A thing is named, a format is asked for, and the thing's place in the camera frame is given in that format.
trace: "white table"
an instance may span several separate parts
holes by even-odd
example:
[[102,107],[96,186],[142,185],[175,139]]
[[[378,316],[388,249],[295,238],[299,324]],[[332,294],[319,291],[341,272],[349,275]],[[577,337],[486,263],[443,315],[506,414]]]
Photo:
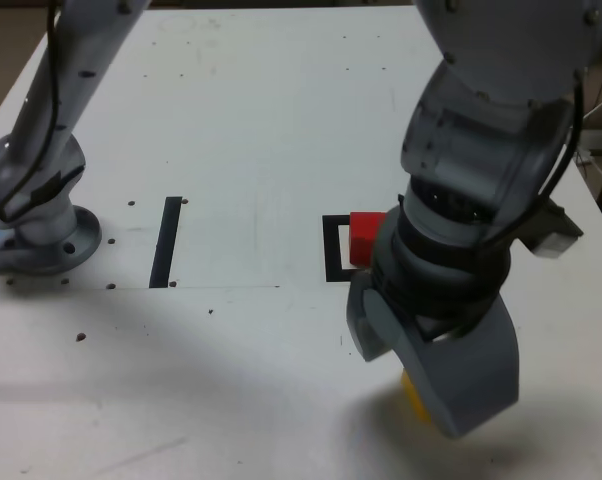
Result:
[[[574,167],[554,198],[585,236],[557,261],[515,245],[502,290],[520,401],[462,441],[415,420],[394,355],[363,362],[325,282],[321,216],[405,190],[439,58],[412,7],[146,13],[75,132],[104,242],[0,277],[0,480],[602,479],[602,216]],[[172,195],[178,286],[150,290]]]

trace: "black cable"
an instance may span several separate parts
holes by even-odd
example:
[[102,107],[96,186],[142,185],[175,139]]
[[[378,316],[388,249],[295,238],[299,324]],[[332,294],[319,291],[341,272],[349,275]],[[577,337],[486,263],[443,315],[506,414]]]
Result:
[[39,200],[32,199],[29,203],[25,204],[24,206],[19,208],[16,212],[14,212],[14,214],[10,217],[10,221],[14,222],[15,220],[18,220],[21,217],[23,217],[26,213],[29,213],[31,210],[34,210],[39,205],[43,205],[44,203],[47,203],[50,200],[52,200],[54,197],[56,197],[58,194],[60,194],[63,191],[63,189],[66,187],[66,185],[68,183],[70,183],[73,179],[75,179],[76,177],[81,175],[84,170],[85,170],[85,166],[83,166],[83,165],[75,168],[74,170],[71,170],[65,177],[63,177],[59,181],[59,185],[57,186],[57,188],[54,189],[53,192],[49,193],[48,196],[46,196],[44,199],[39,199]]
[[[45,138],[43,140],[43,144],[41,145],[41,149],[37,154],[34,162],[28,169],[28,171],[23,175],[23,178],[17,182],[17,184],[10,190],[10,192],[0,201],[0,215],[4,216],[5,212],[3,211],[5,206],[14,198],[14,196],[23,189],[23,187],[30,181],[30,179],[34,176],[37,169],[43,162],[48,150],[50,148],[50,144],[52,143],[52,136],[54,135],[54,127],[57,123],[57,118],[59,116],[59,79],[57,77],[57,59],[58,59],[58,45],[56,39],[56,31],[54,26],[54,16],[56,12],[56,0],[48,0],[48,15],[46,21],[46,36],[48,39],[48,66],[49,66],[49,77],[50,77],[50,98],[52,99],[52,113],[50,115],[50,123],[48,124],[48,129],[45,134]],[[11,222],[13,218],[8,218],[3,221]]]
[[563,152],[563,156],[559,160],[554,173],[545,184],[545,187],[536,199],[532,201],[530,206],[526,211],[524,211],[516,220],[514,220],[510,225],[505,227],[499,233],[497,233],[494,237],[486,240],[482,244],[480,244],[476,249],[489,249],[494,247],[497,243],[502,240],[508,238],[512,233],[514,233],[519,227],[521,227],[525,222],[530,220],[534,215],[536,215],[546,204],[548,199],[550,198],[550,194],[554,190],[554,188],[561,180],[561,177],[567,170],[570,162],[572,161],[572,157],[574,156],[574,152],[577,150],[577,146],[579,145],[579,138],[581,136],[581,129],[583,128],[583,85],[579,84],[574,89],[574,120],[572,122],[572,133],[570,134],[570,141],[566,146],[565,151]]

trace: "yellow block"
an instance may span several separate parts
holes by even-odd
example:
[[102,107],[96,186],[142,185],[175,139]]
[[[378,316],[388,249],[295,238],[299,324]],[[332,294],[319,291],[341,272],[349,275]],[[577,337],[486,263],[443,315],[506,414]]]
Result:
[[408,377],[408,373],[405,370],[403,370],[403,374],[401,375],[401,385],[403,385],[403,389],[405,390],[406,395],[410,399],[412,409],[414,410],[414,413],[416,413],[417,418],[423,423],[430,423],[430,414],[425,409],[423,402],[421,402],[419,392],[417,392],[417,389],[414,388],[414,385],[412,385],[410,377]]

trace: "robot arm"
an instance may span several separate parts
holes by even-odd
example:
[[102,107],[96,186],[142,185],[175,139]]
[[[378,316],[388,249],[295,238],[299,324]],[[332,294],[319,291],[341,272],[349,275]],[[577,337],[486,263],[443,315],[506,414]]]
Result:
[[[556,256],[582,234],[549,195],[578,143],[602,1],[416,3],[443,61],[403,142],[405,197],[377,234],[371,271],[352,279],[347,318],[364,359],[394,350],[454,438],[518,399],[499,295],[512,241]],[[574,106],[562,98],[571,91]]]
[[85,158],[72,130],[150,0],[66,0],[12,133],[0,139],[0,272],[53,274],[97,249],[101,228],[69,194]]

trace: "black tape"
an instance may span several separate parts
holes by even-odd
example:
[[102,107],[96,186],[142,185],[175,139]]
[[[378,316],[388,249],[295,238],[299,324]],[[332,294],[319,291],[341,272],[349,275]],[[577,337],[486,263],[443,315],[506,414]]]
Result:
[[350,225],[350,215],[323,215],[323,254],[326,282],[349,282],[357,268],[344,269],[341,265],[339,226]]
[[154,262],[152,262],[152,273],[150,273],[150,288],[167,288],[168,286],[174,243],[179,228],[181,199],[182,197],[166,197],[165,199],[157,248],[154,251]]

